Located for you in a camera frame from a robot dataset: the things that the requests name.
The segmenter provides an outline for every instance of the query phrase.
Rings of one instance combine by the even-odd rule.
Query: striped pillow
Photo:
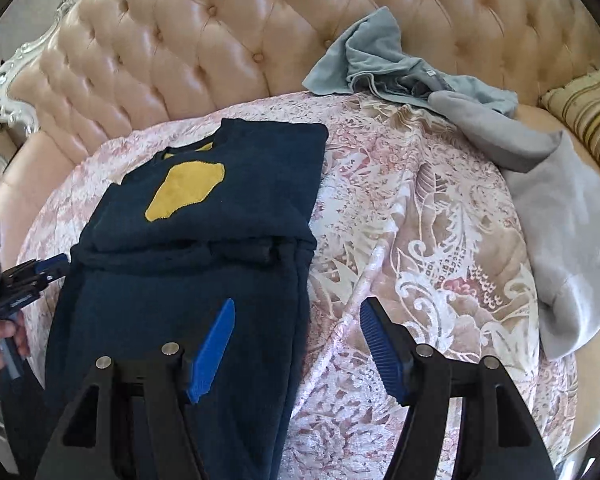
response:
[[[571,129],[600,165],[600,70],[547,92],[540,101]]]

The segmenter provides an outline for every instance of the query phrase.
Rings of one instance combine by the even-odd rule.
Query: gray cloth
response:
[[[511,117],[518,107],[515,92],[489,86],[478,78],[448,75],[400,46],[400,27],[391,11],[381,7],[351,25],[329,47],[302,82],[318,95],[353,94],[368,89],[395,103],[433,108],[431,92],[454,90]]]
[[[541,134],[452,92],[429,104],[502,170],[525,235],[549,359],[600,329],[600,177],[567,132]]]

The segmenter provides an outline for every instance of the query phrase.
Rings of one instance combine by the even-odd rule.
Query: lace pattern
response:
[[[222,117],[320,122],[330,131],[310,224],[318,248],[308,280],[308,346],[280,477],[384,475],[406,409],[384,392],[360,332],[358,309],[369,294],[417,341],[449,357],[497,355],[557,462],[573,428],[575,360],[541,357],[536,289],[500,173],[428,112],[362,94],[302,92],[112,139],[52,193],[20,261],[67,252],[111,182],[158,150],[208,136]],[[60,286],[25,309],[30,362],[41,382]],[[452,473],[459,415],[454,400],[440,479]]]

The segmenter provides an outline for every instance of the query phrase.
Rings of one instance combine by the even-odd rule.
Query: folded sweater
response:
[[[299,384],[321,124],[222,120],[112,184],[72,248],[50,331],[58,417],[96,359],[182,340],[227,298],[235,328],[186,416],[209,478],[275,479]]]

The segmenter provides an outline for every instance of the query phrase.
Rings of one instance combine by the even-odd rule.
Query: black robotic claw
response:
[[[144,361],[100,358],[64,410],[36,480],[207,480],[182,413],[182,360],[179,346]]]
[[[29,260],[2,273],[0,266],[0,319],[13,319],[23,307],[40,297],[49,283],[65,276],[66,254],[48,260]],[[0,350],[11,379],[22,377],[22,359],[12,338],[0,340]]]
[[[410,406],[385,480],[435,478],[451,397],[462,397],[452,480],[555,479],[538,428],[498,359],[456,361],[416,344],[376,298],[363,301],[360,319],[385,388]]]

